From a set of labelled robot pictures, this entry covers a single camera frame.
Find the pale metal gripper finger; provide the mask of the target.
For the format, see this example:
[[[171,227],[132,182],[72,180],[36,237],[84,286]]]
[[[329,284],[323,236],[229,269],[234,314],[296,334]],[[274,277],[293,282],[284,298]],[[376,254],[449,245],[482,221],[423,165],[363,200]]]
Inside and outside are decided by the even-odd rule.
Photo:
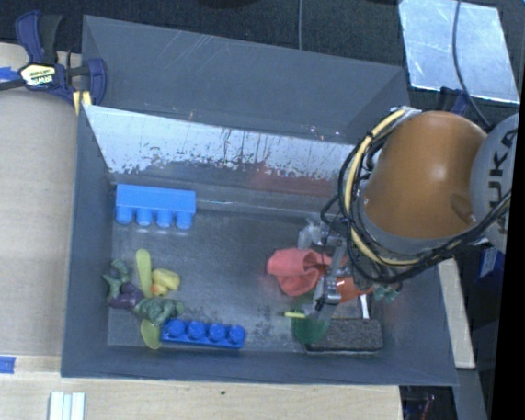
[[[328,322],[341,301],[337,279],[334,276],[322,276],[314,290],[311,318],[317,322]]]
[[[330,225],[321,219],[317,213],[310,214],[306,218],[305,225],[297,235],[296,245],[299,249],[313,249],[318,247],[329,247],[330,243]]]

